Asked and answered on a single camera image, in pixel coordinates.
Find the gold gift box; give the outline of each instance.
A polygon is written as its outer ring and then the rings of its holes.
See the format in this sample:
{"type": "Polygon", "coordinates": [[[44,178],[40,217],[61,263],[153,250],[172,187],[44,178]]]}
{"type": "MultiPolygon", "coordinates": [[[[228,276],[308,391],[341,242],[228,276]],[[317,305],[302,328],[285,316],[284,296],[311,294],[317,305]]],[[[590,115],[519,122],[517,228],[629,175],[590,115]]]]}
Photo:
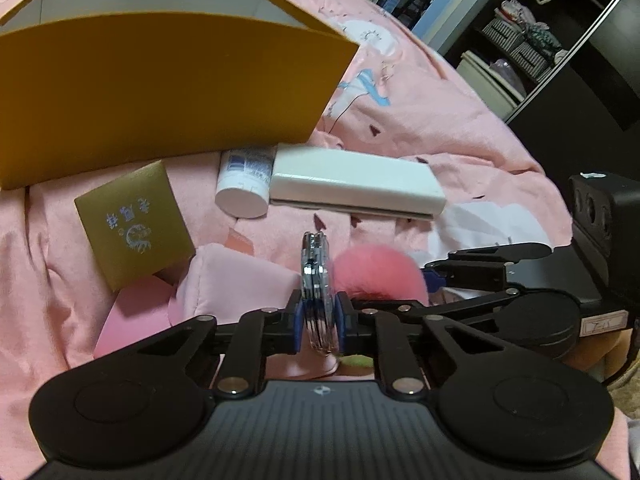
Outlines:
{"type": "Polygon", "coordinates": [[[195,254],[162,161],[79,196],[76,209],[111,290],[195,254]]]}
{"type": "Polygon", "coordinates": [[[0,187],[306,142],[358,45],[288,0],[22,0],[0,16],[0,187]]]}

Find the pink cloth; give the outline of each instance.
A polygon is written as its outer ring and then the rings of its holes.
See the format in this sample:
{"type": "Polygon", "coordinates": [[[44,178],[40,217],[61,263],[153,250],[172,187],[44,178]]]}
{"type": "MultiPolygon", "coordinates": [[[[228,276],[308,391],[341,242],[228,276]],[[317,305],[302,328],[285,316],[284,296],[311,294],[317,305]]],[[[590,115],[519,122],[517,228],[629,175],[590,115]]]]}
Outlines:
{"type": "MultiPolygon", "coordinates": [[[[94,357],[200,314],[213,314],[220,324],[226,324],[238,322],[242,314],[257,308],[282,308],[299,286],[300,275],[292,270],[220,244],[207,244],[197,249],[175,295],[172,286],[155,276],[121,290],[100,332],[94,357]]],[[[267,359],[266,377],[314,379],[335,372],[337,367],[334,355],[311,349],[305,333],[297,355],[278,354],[267,359]]]]}
{"type": "MultiPolygon", "coordinates": [[[[21,0],[0,0],[4,16],[21,0]]],[[[570,240],[558,190],[455,70],[366,0],[290,0],[343,30],[361,48],[310,142],[428,162],[453,203],[519,204],[555,245],[570,240]]],[[[210,62],[207,57],[202,62],[210,62]]],[[[426,250],[431,222],[270,206],[236,220],[214,204],[217,153],[165,161],[196,247],[230,235],[258,258],[298,270],[304,231],[326,227],[332,250],[387,243],[426,250]]],[[[74,198],[143,163],[0,191],[0,477],[42,463],[27,422],[31,396],[51,376],[92,357],[114,302],[95,264],[74,198]]]]}
{"type": "Polygon", "coordinates": [[[631,476],[629,431],[625,414],[617,408],[609,434],[602,444],[596,460],[613,478],[626,480],[631,476]]]}

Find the pink bedsheet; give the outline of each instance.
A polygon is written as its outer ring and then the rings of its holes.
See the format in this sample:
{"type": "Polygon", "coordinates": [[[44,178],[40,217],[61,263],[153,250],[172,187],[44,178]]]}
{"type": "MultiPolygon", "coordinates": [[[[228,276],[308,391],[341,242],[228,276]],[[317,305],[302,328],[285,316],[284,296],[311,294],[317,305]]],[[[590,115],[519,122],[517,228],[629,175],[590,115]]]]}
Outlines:
{"type": "MultiPolygon", "coordinates": [[[[0,0],[0,16],[19,1],[0,0]]],[[[570,218],[556,188],[437,54],[371,2],[291,1],[361,44],[310,142],[428,162],[451,203],[519,204],[553,244],[570,240],[570,218]]],[[[194,56],[216,62],[215,45],[194,48],[194,56]]],[[[297,270],[302,234],[320,223],[334,253],[362,242],[389,243],[402,250],[427,248],[434,228],[430,222],[284,206],[271,206],[268,215],[257,220],[230,218],[213,201],[219,160],[217,153],[209,153],[166,161],[196,246],[240,235],[256,256],[297,270]]],[[[51,376],[91,358],[114,300],[94,263],[73,199],[141,165],[0,191],[4,480],[25,478],[42,463],[27,421],[30,398],[51,376]]]]}

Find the label sticker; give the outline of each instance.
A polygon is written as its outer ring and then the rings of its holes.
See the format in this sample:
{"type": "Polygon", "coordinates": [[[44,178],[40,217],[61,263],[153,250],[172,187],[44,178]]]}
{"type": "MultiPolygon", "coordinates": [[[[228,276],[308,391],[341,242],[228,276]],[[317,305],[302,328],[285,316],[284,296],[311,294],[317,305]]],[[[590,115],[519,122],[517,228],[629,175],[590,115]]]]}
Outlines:
{"type": "Polygon", "coordinates": [[[581,173],[580,176],[583,178],[605,178],[607,175],[604,173],[581,173]]]}
{"type": "Polygon", "coordinates": [[[268,186],[271,182],[272,167],[273,161],[266,157],[229,155],[226,171],[246,173],[268,186]]]}
{"type": "Polygon", "coordinates": [[[580,337],[621,330],[626,327],[628,318],[629,313],[626,310],[585,317],[580,324],[580,337]]]}

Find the white cap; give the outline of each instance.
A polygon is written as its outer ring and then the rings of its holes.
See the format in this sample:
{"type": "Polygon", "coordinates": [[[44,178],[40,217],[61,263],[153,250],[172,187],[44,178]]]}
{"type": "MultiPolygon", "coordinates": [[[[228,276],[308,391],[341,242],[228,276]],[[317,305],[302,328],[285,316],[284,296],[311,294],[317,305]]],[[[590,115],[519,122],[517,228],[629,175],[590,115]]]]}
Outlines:
{"type": "Polygon", "coordinates": [[[271,148],[243,148],[222,154],[216,205],[236,218],[258,218],[269,208],[271,148]]]}

